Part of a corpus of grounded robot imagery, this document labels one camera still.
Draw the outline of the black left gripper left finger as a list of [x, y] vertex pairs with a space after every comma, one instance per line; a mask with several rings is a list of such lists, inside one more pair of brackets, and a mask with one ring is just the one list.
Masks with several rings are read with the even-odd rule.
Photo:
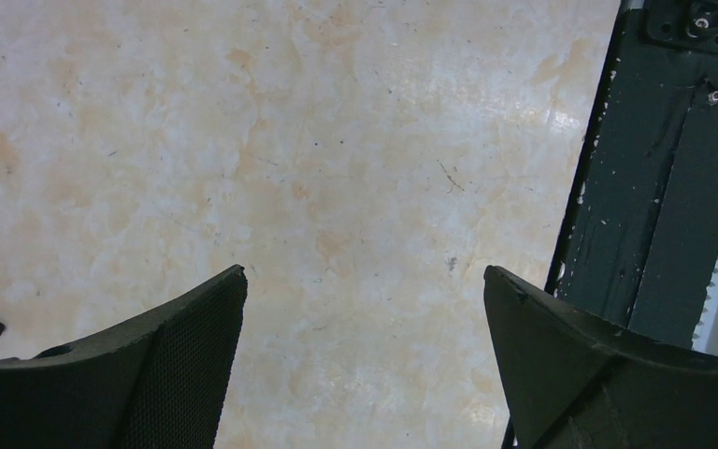
[[0, 448], [210, 448], [248, 281], [232, 266], [85, 338], [0, 360]]

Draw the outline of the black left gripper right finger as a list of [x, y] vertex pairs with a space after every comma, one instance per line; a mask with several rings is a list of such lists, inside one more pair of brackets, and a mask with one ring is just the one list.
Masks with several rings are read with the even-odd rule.
[[718, 356], [631, 332], [501, 267], [484, 281], [521, 447], [718, 448]]

